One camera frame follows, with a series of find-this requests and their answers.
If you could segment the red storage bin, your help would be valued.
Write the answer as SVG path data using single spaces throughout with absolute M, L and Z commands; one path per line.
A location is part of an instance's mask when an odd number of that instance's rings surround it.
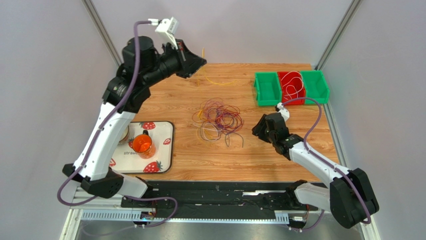
M 287 102 L 299 98 L 298 100 L 292 101 L 290 105 L 304 105 L 306 96 L 306 90 L 304 82 L 300 72 L 298 71 L 278 71 L 277 76 L 280 83 L 282 92 L 281 101 Z

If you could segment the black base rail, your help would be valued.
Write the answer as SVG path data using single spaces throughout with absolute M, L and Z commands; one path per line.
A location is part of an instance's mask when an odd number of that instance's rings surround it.
M 158 218 L 170 215 L 177 200 L 175 219 L 214 220 L 273 220 L 276 211 L 304 215 L 318 208 L 290 205 L 285 193 L 290 182 L 244 181 L 160 181 L 150 180 L 153 187 L 145 193 L 148 201 L 127 197 L 121 200 L 123 208 L 156 210 Z

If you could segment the aluminium frame post left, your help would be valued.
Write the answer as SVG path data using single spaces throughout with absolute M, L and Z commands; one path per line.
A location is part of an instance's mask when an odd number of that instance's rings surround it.
M 117 66 L 120 66 L 123 62 L 120 58 L 119 51 L 115 47 L 111 36 L 109 35 L 100 14 L 97 11 L 97 8 L 92 0 L 82 0 L 81 1 L 86 8 L 91 20 L 93 21 L 97 31 L 100 34 L 101 39 L 103 40 L 107 50 L 109 51 L 112 59 L 114 60 Z

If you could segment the orange transparent cup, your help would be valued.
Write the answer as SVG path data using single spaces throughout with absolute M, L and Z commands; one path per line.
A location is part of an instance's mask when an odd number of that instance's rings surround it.
M 155 143 L 146 129 L 142 134 L 134 137 L 131 143 L 133 151 L 142 159 L 152 158 L 156 153 Z

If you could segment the green storage bin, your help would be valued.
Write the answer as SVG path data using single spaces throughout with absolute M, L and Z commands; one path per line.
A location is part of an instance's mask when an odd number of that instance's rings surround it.
M 276 106 L 282 101 L 282 90 L 277 72 L 255 72 L 255 100 L 259 107 Z
M 327 104 L 330 97 L 330 89 L 321 70 L 302 70 L 301 74 L 305 96 L 316 100 L 319 104 Z

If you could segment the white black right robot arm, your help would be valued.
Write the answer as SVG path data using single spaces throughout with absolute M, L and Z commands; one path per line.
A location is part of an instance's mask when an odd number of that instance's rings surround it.
M 291 134 L 280 112 L 264 114 L 252 128 L 252 134 L 272 144 L 279 155 L 304 167 L 324 184 L 320 187 L 306 180 L 294 182 L 285 189 L 290 207 L 310 205 L 328 211 L 346 229 L 371 223 L 372 215 L 380 207 L 365 171 L 334 163 L 313 149 L 305 138 Z

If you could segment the aluminium frame post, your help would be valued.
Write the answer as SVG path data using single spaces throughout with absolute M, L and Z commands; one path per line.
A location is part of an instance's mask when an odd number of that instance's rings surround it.
M 86 8 L 91 20 L 93 21 L 97 31 L 100 34 L 101 39 L 103 40 L 107 50 L 109 51 L 112 59 L 114 60 L 117 66 L 120 66 L 123 62 L 120 58 L 119 51 L 115 47 L 111 36 L 109 35 L 100 14 L 97 11 L 97 8 L 92 0 L 82 0 L 81 1 Z
M 343 36 L 346 28 L 350 24 L 362 2 L 363 0 L 352 0 L 350 2 L 345 14 L 343 15 L 343 18 L 341 19 L 324 52 L 322 53 L 318 63 L 316 64 L 314 68 L 315 70 L 322 70 L 325 67 L 328 59 L 332 55 L 335 47 L 337 46 L 339 40 Z

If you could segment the clear glass bowl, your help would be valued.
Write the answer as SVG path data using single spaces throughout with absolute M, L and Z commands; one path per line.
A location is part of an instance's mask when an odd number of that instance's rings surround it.
M 119 140 L 119 144 L 124 144 L 124 143 L 126 143 L 127 141 L 128 141 L 128 139 L 129 139 L 129 134 L 130 134 L 130 127 L 129 126 L 127 126 L 125 129 L 124 129 L 124 132 L 123 132 L 123 134 L 121 135 L 121 137 L 120 137 L 120 140 Z

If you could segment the aluminium frame post right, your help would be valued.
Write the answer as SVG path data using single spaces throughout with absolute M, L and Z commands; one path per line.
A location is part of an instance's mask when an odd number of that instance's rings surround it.
M 325 67 L 328 59 L 332 55 L 335 47 L 337 46 L 339 40 L 343 36 L 346 28 L 350 24 L 362 2 L 363 0 L 352 0 L 350 2 L 345 14 L 343 15 L 343 18 L 341 19 L 324 52 L 322 53 L 318 63 L 316 64 L 314 68 L 315 70 L 322 70 Z

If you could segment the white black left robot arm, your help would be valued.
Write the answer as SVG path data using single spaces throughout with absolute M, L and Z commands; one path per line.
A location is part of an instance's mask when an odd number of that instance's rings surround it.
M 93 197 L 114 195 L 141 198 L 149 189 L 146 181 L 113 170 L 110 160 L 131 120 L 150 95 L 150 88 L 176 75 L 190 78 L 207 61 L 192 53 L 183 40 L 162 45 L 159 53 L 150 37 L 130 39 L 122 49 L 123 63 L 108 83 L 95 127 L 74 163 L 64 165 L 68 181 L 80 184 Z

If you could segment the white strawberry print tray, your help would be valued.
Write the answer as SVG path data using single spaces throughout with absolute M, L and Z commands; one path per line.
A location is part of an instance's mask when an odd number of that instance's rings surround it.
M 126 174 L 159 174 L 165 173 L 172 165 L 175 126 L 170 121 L 131 122 L 127 142 L 118 144 L 109 166 Z M 143 159 L 132 149 L 131 141 L 148 130 L 155 147 L 153 157 Z

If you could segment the green storage bin left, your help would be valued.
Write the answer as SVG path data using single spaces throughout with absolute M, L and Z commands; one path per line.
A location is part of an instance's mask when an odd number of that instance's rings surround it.
M 282 101 L 282 90 L 277 72 L 255 72 L 255 100 L 259 107 L 276 106 Z

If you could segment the green storage bin right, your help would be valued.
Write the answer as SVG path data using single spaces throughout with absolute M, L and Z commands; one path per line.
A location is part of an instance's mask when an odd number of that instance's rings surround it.
M 330 97 L 330 89 L 321 70 L 302 70 L 301 74 L 305 96 L 316 100 L 319 104 L 327 104 Z

